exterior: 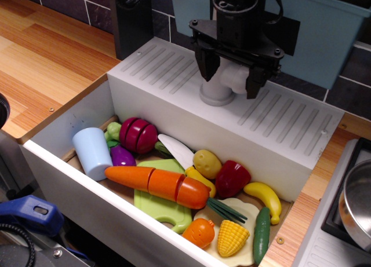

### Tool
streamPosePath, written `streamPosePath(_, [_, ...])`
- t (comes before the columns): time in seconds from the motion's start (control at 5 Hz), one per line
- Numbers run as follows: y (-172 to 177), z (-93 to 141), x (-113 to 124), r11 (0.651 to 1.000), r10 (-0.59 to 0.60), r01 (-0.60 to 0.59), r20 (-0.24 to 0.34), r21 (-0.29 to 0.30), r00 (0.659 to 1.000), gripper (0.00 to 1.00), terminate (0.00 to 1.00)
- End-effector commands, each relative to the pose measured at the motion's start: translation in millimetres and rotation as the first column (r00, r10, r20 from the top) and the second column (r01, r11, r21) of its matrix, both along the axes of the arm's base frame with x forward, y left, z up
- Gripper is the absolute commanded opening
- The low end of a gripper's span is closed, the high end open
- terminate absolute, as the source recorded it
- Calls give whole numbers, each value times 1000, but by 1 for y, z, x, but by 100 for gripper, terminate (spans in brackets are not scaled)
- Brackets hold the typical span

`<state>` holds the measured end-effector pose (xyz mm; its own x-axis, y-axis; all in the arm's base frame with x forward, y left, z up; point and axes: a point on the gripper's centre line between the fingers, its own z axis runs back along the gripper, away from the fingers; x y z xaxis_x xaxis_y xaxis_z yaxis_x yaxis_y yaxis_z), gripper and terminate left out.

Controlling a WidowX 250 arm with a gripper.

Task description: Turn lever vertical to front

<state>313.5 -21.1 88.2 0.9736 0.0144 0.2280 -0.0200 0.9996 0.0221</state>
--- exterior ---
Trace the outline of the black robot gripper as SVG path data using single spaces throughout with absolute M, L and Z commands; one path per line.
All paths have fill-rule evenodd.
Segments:
M 210 81 L 220 66 L 220 58 L 248 65 L 246 98 L 255 99 L 265 86 L 270 71 L 277 68 L 283 50 L 264 34 L 263 28 L 277 24 L 283 9 L 272 20 L 265 17 L 266 0 L 212 0 L 215 20 L 190 21 L 195 58 L 201 76 Z

